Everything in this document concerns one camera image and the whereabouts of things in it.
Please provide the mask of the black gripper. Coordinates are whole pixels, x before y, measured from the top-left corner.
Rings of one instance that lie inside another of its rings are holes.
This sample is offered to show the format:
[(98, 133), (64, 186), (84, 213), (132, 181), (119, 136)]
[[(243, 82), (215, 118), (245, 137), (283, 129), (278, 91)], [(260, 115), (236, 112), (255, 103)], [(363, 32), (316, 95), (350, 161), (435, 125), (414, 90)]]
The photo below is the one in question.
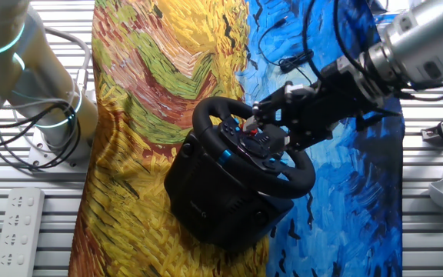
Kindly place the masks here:
[[(367, 100), (349, 77), (312, 86), (286, 82), (281, 88), (252, 104), (252, 116), (243, 125), (244, 132), (269, 126), (270, 152), (301, 151), (324, 140), (333, 139), (333, 130), (347, 118), (355, 119), (360, 132), (376, 125), (384, 112)], [(285, 126), (297, 133), (286, 132)]]

